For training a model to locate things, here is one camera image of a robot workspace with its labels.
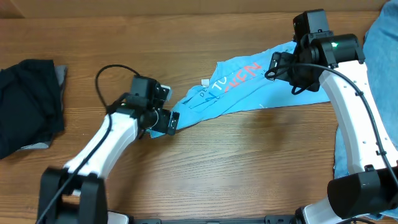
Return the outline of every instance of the blue cloth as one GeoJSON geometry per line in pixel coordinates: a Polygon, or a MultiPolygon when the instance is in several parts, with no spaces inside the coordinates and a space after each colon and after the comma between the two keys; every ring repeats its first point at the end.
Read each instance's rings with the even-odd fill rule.
{"type": "MultiPolygon", "coordinates": [[[[371,91],[384,127],[397,148],[398,143],[398,0],[387,2],[368,33],[363,47],[371,91]]],[[[335,178],[349,175],[346,149],[340,129],[336,133],[335,178]]],[[[398,218],[398,209],[371,215],[398,218]]]]}
{"type": "MultiPolygon", "coordinates": [[[[295,45],[295,42],[288,42],[259,54],[218,62],[209,87],[192,87],[172,109],[180,113],[177,129],[238,111],[329,101],[323,89],[316,93],[305,91],[294,96],[290,92],[292,87],[289,83],[264,78],[272,54],[292,53],[295,45]]],[[[150,134],[153,138],[162,135],[155,131],[150,134]]]]}

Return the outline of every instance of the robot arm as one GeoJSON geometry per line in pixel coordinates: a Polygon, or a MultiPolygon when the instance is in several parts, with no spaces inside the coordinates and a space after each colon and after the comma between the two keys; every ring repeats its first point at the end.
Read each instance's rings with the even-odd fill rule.
{"type": "Polygon", "coordinates": [[[171,94],[170,87],[152,78],[134,76],[130,93],[107,107],[102,126],[79,155],[64,169],[48,168],[42,175],[37,223],[128,224],[128,216],[108,211],[104,179],[141,130],[175,134],[179,114],[163,109],[171,94]],[[80,196],[79,205],[62,201],[62,195],[71,194],[80,196]]]}
{"type": "Polygon", "coordinates": [[[384,129],[371,94],[358,39],[353,34],[334,36],[321,9],[297,16],[294,29],[295,52],[275,53],[270,64],[271,72],[267,72],[266,77],[289,82],[293,86],[293,94],[304,90],[318,91],[320,86],[323,87],[343,133],[350,175],[330,181],[328,196],[316,204],[298,209],[291,223],[335,224],[396,208],[398,152],[384,129]],[[354,83],[360,92],[332,69],[354,83]],[[361,95],[368,102],[380,141],[376,140],[369,111],[361,95]]]}
{"type": "MultiPolygon", "coordinates": [[[[106,179],[122,152],[137,138],[139,131],[137,119],[124,113],[114,113],[111,116],[112,131],[91,159],[79,170],[78,175],[96,174],[99,178],[106,179]]],[[[70,174],[73,173],[104,136],[108,125],[109,118],[105,116],[102,126],[87,146],[63,168],[68,169],[70,174]]]]}

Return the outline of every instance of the wooden table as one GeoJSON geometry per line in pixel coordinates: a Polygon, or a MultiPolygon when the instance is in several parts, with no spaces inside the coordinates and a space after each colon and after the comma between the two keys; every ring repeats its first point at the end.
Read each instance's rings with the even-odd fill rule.
{"type": "MultiPolygon", "coordinates": [[[[0,67],[27,58],[68,65],[65,132],[50,149],[0,161],[0,223],[33,223],[39,180],[61,167],[98,130],[104,109],[94,77],[111,63],[170,85],[171,108],[216,62],[289,41],[297,13],[0,20],[0,67]]],[[[376,12],[331,12],[335,34],[362,39],[376,12]]],[[[132,74],[103,73],[108,102],[132,74]]],[[[129,146],[106,181],[112,210],[137,218],[235,218],[291,214],[326,196],[337,122],[329,103],[221,116],[175,136],[129,146]]]]}

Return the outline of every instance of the gray fabric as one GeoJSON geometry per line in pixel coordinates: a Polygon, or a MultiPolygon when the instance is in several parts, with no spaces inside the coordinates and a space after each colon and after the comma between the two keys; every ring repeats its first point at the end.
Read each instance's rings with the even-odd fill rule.
{"type": "MultiPolygon", "coordinates": [[[[63,103],[62,103],[62,98],[63,98],[63,92],[65,91],[65,77],[67,75],[67,69],[68,67],[66,65],[59,65],[55,66],[55,75],[57,76],[58,84],[60,85],[60,93],[61,93],[61,109],[63,110],[63,103]]],[[[28,146],[24,146],[20,148],[20,150],[26,150],[26,149],[48,149],[54,140],[55,135],[51,137],[48,141],[45,142],[39,142],[35,144],[31,144],[28,146]]]]}

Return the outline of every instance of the wood grain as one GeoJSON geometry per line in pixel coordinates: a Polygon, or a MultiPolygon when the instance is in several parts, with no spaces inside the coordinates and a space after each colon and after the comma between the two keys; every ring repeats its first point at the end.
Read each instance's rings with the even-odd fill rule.
{"type": "MultiPolygon", "coordinates": [[[[26,58],[69,66],[65,132],[50,149],[0,161],[0,223],[33,223],[39,180],[61,167],[104,116],[95,73],[121,63],[170,85],[176,104],[217,61],[261,52],[292,38],[298,13],[0,20],[0,67],[26,58]]],[[[328,13],[336,34],[362,37],[377,12],[328,13]]],[[[103,73],[108,101],[131,74],[103,73]]],[[[135,142],[107,180],[109,208],[137,218],[234,218],[289,214],[326,195],[333,178],[336,118],[329,103],[221,116],[175,136],[135,142]]]]}
{"type": "Polygon", "coordinates": [[[0,18],[17,19],[24,16],[12,0],[0,0],[0,18]]]}
{"type": "Polygon", "coordinates": [[[220,14],[254,12],[379,11],[386,0],[13,0],[26,18],[220,14]]]}

